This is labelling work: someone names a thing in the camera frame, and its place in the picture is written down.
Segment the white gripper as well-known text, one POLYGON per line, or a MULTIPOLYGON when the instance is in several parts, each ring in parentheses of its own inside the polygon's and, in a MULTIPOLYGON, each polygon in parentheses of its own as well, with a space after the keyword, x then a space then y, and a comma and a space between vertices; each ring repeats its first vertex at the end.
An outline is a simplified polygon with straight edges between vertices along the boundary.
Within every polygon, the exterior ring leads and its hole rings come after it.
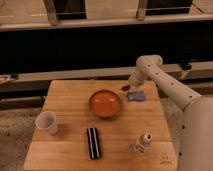
POLYGON ((128 83, 131 88, 138 88, 144 84, 146 80, 146 75, 140 72, 139 70, 135 70, 129 77, 128 83))

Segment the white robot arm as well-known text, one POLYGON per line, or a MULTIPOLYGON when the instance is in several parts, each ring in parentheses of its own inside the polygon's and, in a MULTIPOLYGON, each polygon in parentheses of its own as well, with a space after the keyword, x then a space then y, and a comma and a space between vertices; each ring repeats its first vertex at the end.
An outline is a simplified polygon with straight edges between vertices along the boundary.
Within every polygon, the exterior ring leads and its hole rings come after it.
POLYGON ((138 57, 128 80, 130 88, 150 78, 182 110, 177 171, 213 171, 213 97, 179 82, 160 68, 162 63, 160 55, 138 57))

